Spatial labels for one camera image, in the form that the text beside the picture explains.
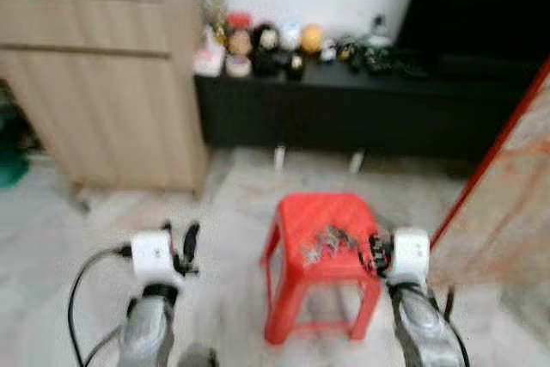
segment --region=wooden cabinet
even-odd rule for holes
[[[200,0],[0,6],[0,76],[72,183],[200,192]]]

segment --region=white floor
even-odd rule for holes
[[[90,191],[84,217],[67,202],[62,177],[35,167],[15,188],[0,193],[0,365],[76,365],[66,327],[66,302],[79,265],[95,250],[125,241],[141,229],[173,220],[202,223],[197,251],[201,274],[189,279],[175,316],[170,366],[193,342],[214,346],[225,366],[401,366],[387,296],[378,305],[364,342],[343,337],[292,337],[282,348],[264,343],[265,288],[258,257],[272,212],[286,193],[354,191],[381,223],[435,230],[463,180],[435,162],[367,159],[359,175],[347,158],[291,152],[283,171],[263,150],[218,152],[201,202],[188,193]],[[129,264],[112,260],[84,280],[76,302],[76,329],[84,352],[123,320],[139,286]],[[550,365],[550,351],[499,305],[500,289],[461,290],[453,318],[473,365]],[[116,365],[116,346],[94,365]]]

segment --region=black tv stand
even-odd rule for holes
[[[528,83],[540,67],[541,62],[516,62],[454,54],[437,57],[437,74],[440,76],[478,77],[500,82]]]
[[[301,82],[196,76],[205,141],[477,160],[528,84],[351,73],[309,62]]]

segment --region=black television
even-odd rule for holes
[[[446,75],[531,77],[550,53],[546,0],[411,0],[396,41]]]

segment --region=red plastic stool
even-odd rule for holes
[[[320,330],[344,328],[351,339],[363,339],[382,290],[375,272],[361,266],[357,251],[340,248],[336,256],[323,254],[307,263],[304,248],[315,246],[316,234],[328,225],[343,228],[358,241],[364,262],[372,260],[369,236],[378,234],[369,207],[352,193],[295,193],[278,205],[261,264],[266,267],[267,308],[265,337],[271,344],[282,344],[293,329]],[[283,265],[275,297],[272,297],[270,258],[282,241]],[[361,307],[354,322],[329,321],[296,324],[305,293],[310,286],[357,284]]]

